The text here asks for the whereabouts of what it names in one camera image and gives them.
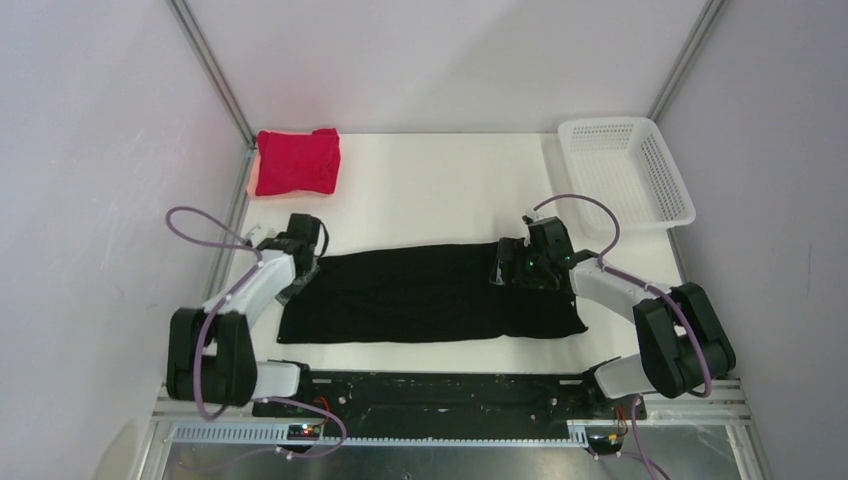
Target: white table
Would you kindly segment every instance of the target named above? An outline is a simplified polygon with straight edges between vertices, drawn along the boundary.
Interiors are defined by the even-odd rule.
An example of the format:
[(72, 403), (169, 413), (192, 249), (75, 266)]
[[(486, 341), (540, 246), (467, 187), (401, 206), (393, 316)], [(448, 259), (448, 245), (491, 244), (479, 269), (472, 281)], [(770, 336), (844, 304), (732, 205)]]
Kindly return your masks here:
[[(283, 231), (290, 213), (303, 212), (327, 225), (328, 255), (494, 242), (525, 236), (521, 216), (527, 209), (570, 191), (557, 137), (550, 134), (342, 135), (341, 156), (334, 195), (251, 201), (242, 233), (257, 223)], [(577, 201), (561, 200), (542, 213), (563, 219), (575, 250), (600, 251), (606, 243), (580, 229)], [(624, 234), (608, 259), (651, 280), (680, 282), (664, 231)], [(250, 254), (235, 255), (228, 283), (251, 261)], [(251, 337), (257, 360), (296, 360), (331, 370), (579, 373), (638, 351), (635, 330), (624, 318), (589, 300), (579, 299), (577, 307), (589, 331), (559, 340), (280, 345), (282, 307), (274, 302)]]

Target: folded red cloth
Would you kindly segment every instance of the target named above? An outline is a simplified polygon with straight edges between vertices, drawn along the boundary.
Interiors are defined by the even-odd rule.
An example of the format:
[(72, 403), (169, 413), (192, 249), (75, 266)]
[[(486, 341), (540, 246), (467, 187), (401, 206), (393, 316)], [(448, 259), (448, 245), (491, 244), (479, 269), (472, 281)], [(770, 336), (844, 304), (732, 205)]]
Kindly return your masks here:
[(341, 154), (334, 128), (312, 135), (261, 131), (256, 137), (259, 178), (256, 196), (280, 195), (295, 190), (331, 194), (336, 191)]

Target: white plastic basket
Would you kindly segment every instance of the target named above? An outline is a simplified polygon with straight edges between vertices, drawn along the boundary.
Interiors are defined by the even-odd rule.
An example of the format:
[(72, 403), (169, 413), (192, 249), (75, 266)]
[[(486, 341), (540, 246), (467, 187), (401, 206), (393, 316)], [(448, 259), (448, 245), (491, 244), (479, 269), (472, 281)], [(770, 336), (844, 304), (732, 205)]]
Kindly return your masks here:
[[(608, 206), (622, 231), (663, 230), (695, 220), (695, 207), (657, 125), (641, 117), (592, 118), (559, 126), (575, 193)], [(578, 202), (586, 235), (614, 231), (603, 210)]]

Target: gray floor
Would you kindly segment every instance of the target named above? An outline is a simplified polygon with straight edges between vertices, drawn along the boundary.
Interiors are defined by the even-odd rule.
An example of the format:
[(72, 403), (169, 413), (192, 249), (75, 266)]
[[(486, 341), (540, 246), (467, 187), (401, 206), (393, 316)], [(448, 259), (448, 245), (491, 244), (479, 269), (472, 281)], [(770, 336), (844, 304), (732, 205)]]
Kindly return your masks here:
[[(739, 479), (724, 427), (663, 427), (640, 429), (647, 453), (674, 480)], [(178, 445), (183, 460), (212, 466), (255, 449), (241, 445)], [(632, 438), (625, 450), (636, 448)], [(227, 469), (191, 474), (175, 467), (171, 480), (293, 479), (293, 480), (498, 480), (498, 479), (650, 479), (636, 460), (595, 462), (576, 448), (348, 447), (321, 459), (287, 461), (263, 454)]]

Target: white wall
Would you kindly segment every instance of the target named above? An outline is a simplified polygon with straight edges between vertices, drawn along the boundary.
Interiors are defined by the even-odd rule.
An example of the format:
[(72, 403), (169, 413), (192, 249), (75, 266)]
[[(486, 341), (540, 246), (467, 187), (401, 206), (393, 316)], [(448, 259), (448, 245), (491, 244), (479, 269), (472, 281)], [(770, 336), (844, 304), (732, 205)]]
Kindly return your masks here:
[(643, 115), (705, 0), (202, 0), (253, 128), (538, 132)]
[(732, 2), (660, 128), (776, 477), (845, 470), (848, 3)]
[(110, 443), (121, 478), (211, 266), (163, 215), (223, 215), (243, 147), (166, 2), (0, 10), (0, 478), (91, 478)]

